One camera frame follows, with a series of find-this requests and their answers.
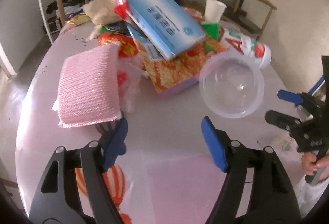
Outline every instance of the pink sponge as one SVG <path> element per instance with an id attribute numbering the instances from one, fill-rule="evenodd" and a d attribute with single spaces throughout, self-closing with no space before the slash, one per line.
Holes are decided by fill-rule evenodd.
<path id="1" fill-rule="evenodd" d="M 63 127 L 121 118 L 117 62 L 118 44 L 96 47 L 67 58 L 58 86 L 58 116 Z"/>

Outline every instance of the blue and white box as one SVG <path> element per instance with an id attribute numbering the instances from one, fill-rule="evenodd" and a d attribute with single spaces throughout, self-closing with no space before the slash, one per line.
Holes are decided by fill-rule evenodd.
<path id="1" fill-rule="evenodd" d="M 126 0 L 127 14 L 169 61 L 202 42 L 206 35 L 174 0 Z"/>

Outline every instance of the chair seat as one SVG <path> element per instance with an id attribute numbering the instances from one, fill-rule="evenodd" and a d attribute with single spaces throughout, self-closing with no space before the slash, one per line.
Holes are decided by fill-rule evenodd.
<path id="1" fill-rule="evenodd" d="M 252 21 L 248 20 L 246 17 L 243 17 L 241 14 L 236 13 L 232 10 L 226 9 L 224 12 L 224 16 L 229 18 L 231 21 L 237 23 L 251 34 L 260 34 L 262 32 L 261 28 L 255 25 Z"/>

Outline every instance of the human hand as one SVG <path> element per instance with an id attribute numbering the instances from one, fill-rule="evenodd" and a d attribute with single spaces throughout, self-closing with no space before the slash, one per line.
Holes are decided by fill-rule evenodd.
<path id="1" fill-rule="evenodd" d="M 316 155 L 313 153 L 303 154 L 302 163 L 306 175 L 312 176 L 313 172 L 317 171 L 319 168 L 327 167 L 320 176 L 319 182 L 321 182 L 329 177 L 329 156 L 325 156 L 324 158 L 320 159 L 316 164 L 315 162 Z"/>

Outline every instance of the gray floor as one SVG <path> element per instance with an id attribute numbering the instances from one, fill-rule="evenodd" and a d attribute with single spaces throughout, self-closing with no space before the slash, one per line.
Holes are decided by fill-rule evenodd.
<path id="1" fill-rule="evenodd" d="M 7 78 L 0 70 L 0 178 L 17 182 L 15 145 L 19 116 L 32 78 L 51 44 L 45 36 L 23 63 L 18 74 Z M 7 187 L 20 209 L 23 209 L 17 188 Z"/>

